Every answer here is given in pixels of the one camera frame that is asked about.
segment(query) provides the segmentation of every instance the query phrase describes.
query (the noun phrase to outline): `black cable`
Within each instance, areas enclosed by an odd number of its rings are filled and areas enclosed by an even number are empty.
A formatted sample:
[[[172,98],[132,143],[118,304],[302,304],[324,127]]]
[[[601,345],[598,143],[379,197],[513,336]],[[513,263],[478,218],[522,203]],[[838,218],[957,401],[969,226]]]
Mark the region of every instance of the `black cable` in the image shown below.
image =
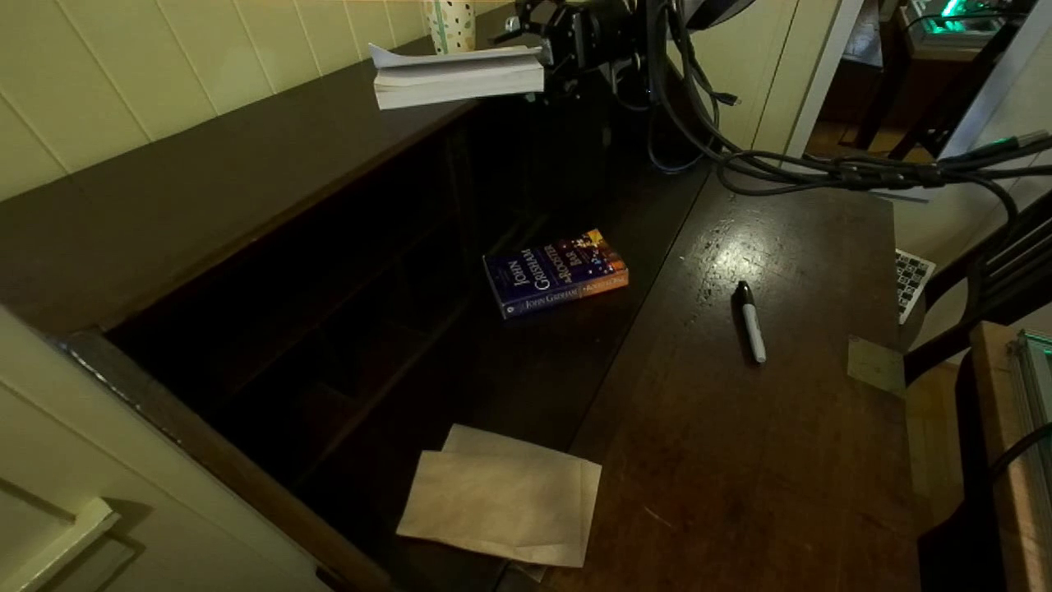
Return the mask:
[[[984,192],[988,192],[1001,208],[1004,208],[1004,218],[1009,223],[1018,218],[1018,203],[1011,201],[1011,194],[987,178],[973,181],[978,184]]]
[[[878,158],[808,158],[808,153],[791,158],[775,152],[746,152],[721,131],[721,105],[729,103],[729,96],[715,93],[698,61],[691,30],[681,22],[683,0],[654,0],[638,6],[645,8],[639,61],[645,61],[645,78],[650,93],[647,153],[650,153],[650,165],[667,175],[681,175],[698,162],[709,162],[722,187],[748,197],[771,197],[771,194],[791,194],[791,192],[810,192],[810,187],[900,192],[900,187],[978,184],[1004,208],[1009,218],[1015,218],[1018,208],[993,181],[1052,175],[1049,165],[987,170],[993,165],[1044,152],[1052,148],[1052,137],[1015,148],[1015,152],[1001,152],[1001,153],[946,158],[938,165],[905,165],[905,162],[878,162]],[[667,39],[681,53],[681,64],[683,64],[681,84],[686,87],[686,109],[693,112],[698,127],[683,121],[681,109],[667,96],[667,76],[673,76],[667,73],[671,61],[663,56]],[[698,158],[671,165],[654,152],[654,125],[660,115],[681,131],[681,137],[698,152]],[[729,175],[762,181],[767,187],[742,187]]]
[[[988,465],[988,482],[1001,479],[1004,470],[1015,465],[1015,457],[1023,457],[1029,446],[1035,446],[1037,441],[1052,436],[1052,425],[1037,425],[1031,427],[1026,436],[1018,436],[1011,446],[1004,446],[993,465]]]

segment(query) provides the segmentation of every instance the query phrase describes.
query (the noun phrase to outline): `green light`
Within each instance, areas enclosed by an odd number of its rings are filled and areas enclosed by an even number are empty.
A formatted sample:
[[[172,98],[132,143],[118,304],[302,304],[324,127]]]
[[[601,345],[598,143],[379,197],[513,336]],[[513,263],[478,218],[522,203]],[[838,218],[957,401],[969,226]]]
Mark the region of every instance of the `green light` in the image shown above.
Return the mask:
[[[963,17],[963,12],[965,12],[965,0],[950,0],[939,17]]]

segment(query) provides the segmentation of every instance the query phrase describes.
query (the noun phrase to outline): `white paper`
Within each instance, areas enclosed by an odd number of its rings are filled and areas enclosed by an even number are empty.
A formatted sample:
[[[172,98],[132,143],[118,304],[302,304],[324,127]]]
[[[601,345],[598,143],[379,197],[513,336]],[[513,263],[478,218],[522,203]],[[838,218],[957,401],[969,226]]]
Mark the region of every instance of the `white paper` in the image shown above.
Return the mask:
[[[584,564],[601,468],[550,446],[452,427],[425,449],[397,536],[535,564]]]
[[[538,46],[492,46],[492,48],[446,53],[446,56],[400,56],[368,41],[368,56],[375,68],[421,68],[421,64],[538,60]]]

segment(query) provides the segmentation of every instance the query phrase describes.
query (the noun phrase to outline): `book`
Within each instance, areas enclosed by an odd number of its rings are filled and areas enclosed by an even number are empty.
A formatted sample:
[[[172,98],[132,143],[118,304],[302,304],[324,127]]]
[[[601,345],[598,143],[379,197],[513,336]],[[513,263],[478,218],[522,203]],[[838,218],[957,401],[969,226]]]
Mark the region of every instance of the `book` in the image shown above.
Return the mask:
[[[482,268],[503,319],[629,285],[629,267],[601,231],[482,255]]]
[[[380,46],[368,46],[368,56],[375,64],[372,87],[379,109],[412,109],[544,87],[538,48],[528,46],[498,46],[450,56],[397,56]]]

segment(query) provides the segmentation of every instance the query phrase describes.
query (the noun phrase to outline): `wooden shelf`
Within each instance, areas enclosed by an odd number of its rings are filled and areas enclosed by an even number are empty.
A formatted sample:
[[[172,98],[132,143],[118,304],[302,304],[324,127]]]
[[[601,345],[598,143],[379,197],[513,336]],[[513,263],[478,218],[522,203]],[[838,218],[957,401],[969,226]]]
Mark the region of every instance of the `wooden shelf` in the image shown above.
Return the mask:
[[[428,356],[389,398],[307,474],[294,492],[332,526],[380,559],[395,538],[417,455],[440,446],[452,403],[446,359]]]
[[[224,413],[216,427],[266,474],[290,482],[304,457],[327,441],[362,401],[314,374],[275,374],[252,401]]]
[[[400,384],[400,379],[455,324],[455,319],[467,313],[471,299],[452,303],[440,322],[417,342],[417,347],[389,374],[379,382],[379,388],[362,401],[362,408],[312,455],[307,465],[292,478],[292,486],[302,486],[341,444],[355,427],[389,398],[392,388]]]
[[[2,201],[0,299],[49,336],[111,333],[471,109],[379,112],[362,61]]]
[[[372,285],[384,268],[397,263],[412,246],[446,226],[450,218],[440,215],[425,219],[425,226],[397,231],[379,242],[372,258],[347,258],[344,267],[327,267],[314,285],[272,303],[272,308],[255,313],[255,322],[244,322],[241,333],[210,337],[210,365],[224,367],[216,382],[214,410],[236,398],[252,379],[260,379],[275,359],[283,359],[294,342],[327,322],[341,304],[347,304],[364,285]]]

